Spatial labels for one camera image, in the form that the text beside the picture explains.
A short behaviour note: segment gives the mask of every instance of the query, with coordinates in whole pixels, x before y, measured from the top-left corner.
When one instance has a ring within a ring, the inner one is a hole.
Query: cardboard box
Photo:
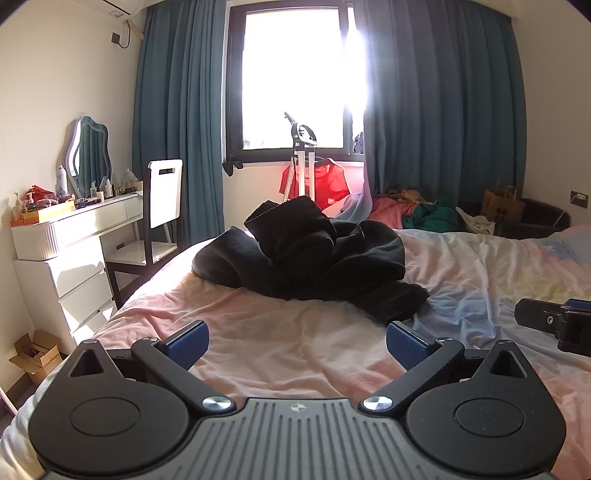
[[[46,222],[55,217],[63,215],[64,213],[73,212],[74,210],[76,210],[76,207],[74,206],[74,200],[68,200],[64,203],[58,203],[57,205],[42,208],[40,210],[33,210],[32,212],[23,212],[22,222],[25,225]]]
[[[38,385],[61,363],[60,345],[61,339],[49,333],[35,331],[33,340],[26,333],[14,344],[17,355],[10,361]]]

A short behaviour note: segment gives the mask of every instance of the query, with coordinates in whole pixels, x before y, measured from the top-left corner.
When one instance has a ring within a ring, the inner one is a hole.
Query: teal curtain
[[[525,171],[525,93],[511,19],[471,0],[353,0],[366,43],[366,184],[479,202]]]
[[[148,8],[135,97],[132,166],[183,160],[186,245],[224,230],[222,49],[225,0],[167,0]]]

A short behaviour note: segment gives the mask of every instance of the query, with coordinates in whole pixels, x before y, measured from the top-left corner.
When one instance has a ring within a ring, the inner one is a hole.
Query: white wall
[[[134,21],[143,26],[142,18]],[[29,0],[0,27],[0,385],[22,371],[12,344],[33,329],[12,266],[8,207],[32,184],[53,190],[73,121],[90,115],[109,129],[115,174],[131,165],[139,40],[123,50],[123,23],[69,0]]]
[[[591,23],[566,0],[516,0],[514,20],[527,103],[524,197],[591,223],[569,204],[591,194]]]
[[[281,175],[288,162],[249,163],[242,170],[234,170],[232,177],[223,174],[223,211],[226,228],[232,225],[244,228],[244,220],[266,200],[281,202],[279,193]],[[363,165],[344,163],[345,177],[351,192],[360,192],[363,186]],[[336,216],[344,199],[324,212]]]
[[[487,7],[494,8],[499,12],[509,15],[510,17],[519,16],[519,8],[516,2],[519,0],[473,0],[479,4],[486,5]]]

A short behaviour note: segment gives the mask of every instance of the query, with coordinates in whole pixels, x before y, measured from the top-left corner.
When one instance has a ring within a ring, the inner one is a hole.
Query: window
[[[363,44],[353,8],[331,1],[230,10],[226,145],[232,160],[289,160],[284,112],[314,131],[317,155],[363,160],[353,153],[367,95]]]

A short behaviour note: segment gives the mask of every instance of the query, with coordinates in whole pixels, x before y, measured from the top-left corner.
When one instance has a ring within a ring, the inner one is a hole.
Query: pastel bedsheet
[[[519,344],[567,422],[554,474],[562,480],[591,477],[591,359],[558,351],[551,335],[520,327],[513,318],[523,297],[559,303],[591,299],[591,226],[540,241],[470,233],[400,235],[406,280],[431,293],[413,327],[471,348],[490,348],[500,338]],[[347,303],[271,299],[194,277],[190,261],[201,246],[179,255],[134,294],[98,333],[106,348],[124,348],[148,335],[165,338],[203,319],[210,348],[191,372],[239,402],[248,395],[346,396],[357,402],[404,372],[386,350],[384,329]],[[47,384],[2,438],[0,478],[35,478],[42,472],[26,431]]]

